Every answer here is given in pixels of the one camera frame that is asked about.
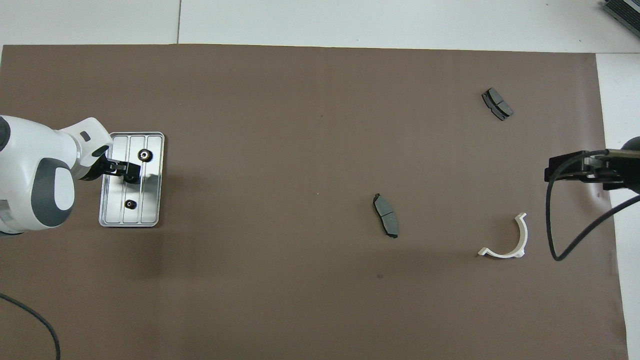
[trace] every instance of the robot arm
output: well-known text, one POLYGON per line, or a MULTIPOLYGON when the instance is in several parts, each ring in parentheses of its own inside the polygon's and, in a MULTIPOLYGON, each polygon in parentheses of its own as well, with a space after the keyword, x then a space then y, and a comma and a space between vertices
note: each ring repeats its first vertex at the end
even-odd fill
POLYGON ((139 179, 137 165, 106 159, 111 144, 95 118, 53 130, 0 116, 0 236, 62 224, 74 206, 74 179, 123 172, 130 182, 139 179))

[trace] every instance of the white tile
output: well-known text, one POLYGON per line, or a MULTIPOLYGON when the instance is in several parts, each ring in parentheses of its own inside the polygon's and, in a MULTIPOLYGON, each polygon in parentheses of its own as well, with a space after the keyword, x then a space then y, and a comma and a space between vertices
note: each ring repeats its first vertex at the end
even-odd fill
MULTIPOLYGON (((640 136, 640 54, 598 54, 598 78, 608 148, 619 149, 640 136)), ((611 192, 615 206, 636 195, 630 190, 611 192)), ((622 304, 627 323, 630 359, 640 359, 640 204, 614 216, 622 304)))
POLYGON ((640 52, 600 0, 182 0, 181 43, 640 52))
POLYGON ((0 44, 175 43, 180 0, 0 0, 0 44))

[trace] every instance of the small black wheel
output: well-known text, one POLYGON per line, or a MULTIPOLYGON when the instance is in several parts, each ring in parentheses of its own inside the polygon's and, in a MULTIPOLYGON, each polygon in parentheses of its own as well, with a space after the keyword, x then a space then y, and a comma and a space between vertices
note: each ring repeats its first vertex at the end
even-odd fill
POLYGON ((138 207, 138 203, 133 200, 127 200, 124 202, 124 207, 133 210, 138 207))
POLYGON ((154 158, 153 152, 151 152, 148 149, 142 149, 138 151, 138 159, 140 159, 142 162, 148 163, 153 158, 154 158))

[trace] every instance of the white curved bracket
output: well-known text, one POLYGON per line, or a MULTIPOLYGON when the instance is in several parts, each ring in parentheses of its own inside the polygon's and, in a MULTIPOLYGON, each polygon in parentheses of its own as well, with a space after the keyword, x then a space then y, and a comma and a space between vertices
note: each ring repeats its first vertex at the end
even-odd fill
POLYGON ((527 224, 524 222, 524 217, 527 216, 527 213, 520 213, 517 217, 515 217, 516 222, 518 223, 518 227, 520 228, 520 241, 518 241, 518 245, 513 251, 508 252, 507 254, 500 255, 496 254, 493 251, 489 250, 489 248, 483 247, 478 252, 479 255, 489 254, 495 258, 507 259, 507 258, 521 258, 524 255, 524 246, 527 245, 527 238, 529 237, 529 232, 527 231, 527 224))

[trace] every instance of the metal tray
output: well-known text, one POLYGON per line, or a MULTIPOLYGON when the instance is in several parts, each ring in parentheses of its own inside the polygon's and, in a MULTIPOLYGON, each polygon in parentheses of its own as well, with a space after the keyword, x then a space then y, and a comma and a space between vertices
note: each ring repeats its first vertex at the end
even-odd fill
POLYGON ((154 226, 158 223, 160 213, 164 134, 136 132, 110 135, 113 146, 107 151, 107 158, 140 165, 140 184, 125 183, 122 177, 102 176, 98 221, 106 227, 154 226), (151 161, 138 159, 138 151, 142 149, 153 153, 151 161), (127 200, 135 201, 136 208, 125 208, 127 200))

